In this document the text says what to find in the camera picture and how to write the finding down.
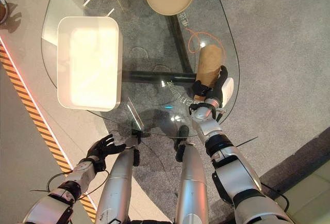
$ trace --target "orange and black striped tape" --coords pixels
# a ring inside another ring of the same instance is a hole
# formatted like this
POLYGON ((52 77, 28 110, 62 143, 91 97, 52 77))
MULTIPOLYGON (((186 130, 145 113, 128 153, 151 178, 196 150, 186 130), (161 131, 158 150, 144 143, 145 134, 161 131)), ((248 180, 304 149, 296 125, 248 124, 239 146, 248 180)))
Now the orange and black striped tape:
MULTIPOLYGON (((52 153, 57 164, 63 172, 68 172, 72 170, 72 165, 70 164, 69 159, 65 155, 62 147, 58 143, 54 133, 47 124, 43 115, 41 114, 39 108, 37 107, 34 99, 32 98, 29 90, 24 84, 23 79, 21 78, 14 62, 10 58, 6 48, 3 46, 3 42, 0 38, 0 61, 6 70, 7 75, 10 78, 17 94, 21 98, 27 112, 32 118, 33 122, 36 125, 37 130, 48 146, 50 152, 52 153)), ((80 202, 82 203, 84 209, 86 210, 88 216, 91 218, 92 222, 95 222, 96 218, 96 207, 92 204, 91 199, 83 197, 80 202)))

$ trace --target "orange string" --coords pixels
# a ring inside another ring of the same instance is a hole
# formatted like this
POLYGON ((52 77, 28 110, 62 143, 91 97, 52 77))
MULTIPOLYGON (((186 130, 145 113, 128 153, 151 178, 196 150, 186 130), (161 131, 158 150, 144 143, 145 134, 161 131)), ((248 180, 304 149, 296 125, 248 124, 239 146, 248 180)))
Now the orange string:
POLYGON ((188 41, 188 50, 189 50, 189 52, 190 52, 191 54, 195 54, 195 53, 197 53, 199 50, 201 50, 201 46, 199 46, 199 48, 198 48, 197 50, 195 50, 195 51, 192 51, 192 50, 190 49, 190 43, 191 43, 192 38, 193 38, 194 36, 196 36, 196 38, 198 39, 198 43, 201 44, 201 40, 200 40, 200 38, 198 37, 198 35, 199 35, 199 34, 203 34, 203 35, 207 35, 207 36, 209 36, 209 37, 211 37, 211 38, 213 38, 214 40, 217 41, 217 43, 220 45, 220 48, 221 48, 222 51, 223 51, 223 57, 224 57, 224 60, 226 59, 226 56, 227 56, 227 54, 226 54, 226 50, 224 49, 224 47, 223 47, 223 45, 222 45, 222 42, 221 42, 217 37, 215 37, 214 35, 212 35, 212 34, 210 34, 210 33, 208 33, 208 32, 205 32, 205 31, 197 31, 197 32, 194 32, 193 30, 188 29, 188 28, 186 28, 186 30, 189 31, 189 32, 191 33, 191 37, 189 38, 189 41, 188 41))

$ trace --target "glass table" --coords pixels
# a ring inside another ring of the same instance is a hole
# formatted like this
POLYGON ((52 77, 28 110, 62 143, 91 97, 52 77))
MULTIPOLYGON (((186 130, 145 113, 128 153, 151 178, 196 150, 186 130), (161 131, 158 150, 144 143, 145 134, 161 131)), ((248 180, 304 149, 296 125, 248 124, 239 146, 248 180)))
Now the glass table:
POLYGON ((209 44, 224 48, 224 65, 234 79, 234 93, 220 123, 230 114, 239 88, 239 64, 220 0, 193 0, 173 16, 156 13, 146 0, 50 0, 41 45, 54 90, 57 26, 68 16, 112 17, 123 35, 121 104, 108 112, 91 111, 93 114, 168 137, 176 137, 179 127, 187 125, 189 136, 196 135, 188 107, 193 103, 191 86, 200 49, 209 44))

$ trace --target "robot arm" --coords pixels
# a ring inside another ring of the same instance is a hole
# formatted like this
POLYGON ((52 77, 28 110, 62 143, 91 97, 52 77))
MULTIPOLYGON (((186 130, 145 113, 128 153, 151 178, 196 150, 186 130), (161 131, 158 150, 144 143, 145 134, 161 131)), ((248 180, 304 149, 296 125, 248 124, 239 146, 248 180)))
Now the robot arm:
POLYGON ((212 179, 220 197, 234 205, 235 220, 239 224, 293 223, 284 211, 261 190, 258 175, 218 124, 216 113, 223 111, 233 92, 233 82, 221 67, 213 90, 206 94, 204 103, 189 107, 194 129, 204 143, 215 172, 212 179))
POLYGON ((87 191, 95 175, 106 169, 105 157, 108 154, 120 153, 125 147, 125 144, 116 146, 112 135, 94 143, 88 150, 87 157, 78 163, 60 186, 34 204, 22 223, 68 223, 73 214, 73 204, 87 191))

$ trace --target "white rectangular container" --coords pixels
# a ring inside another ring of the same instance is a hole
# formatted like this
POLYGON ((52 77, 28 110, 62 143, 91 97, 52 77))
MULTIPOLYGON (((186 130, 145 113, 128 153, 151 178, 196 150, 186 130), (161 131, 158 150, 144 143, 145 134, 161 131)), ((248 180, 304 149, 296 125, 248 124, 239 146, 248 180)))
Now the white rectangular container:
POLYGON ((57 98, 66 108, 110 111, 121 96, 123 38, 109 17, 66 17, 57 30, 57 98))

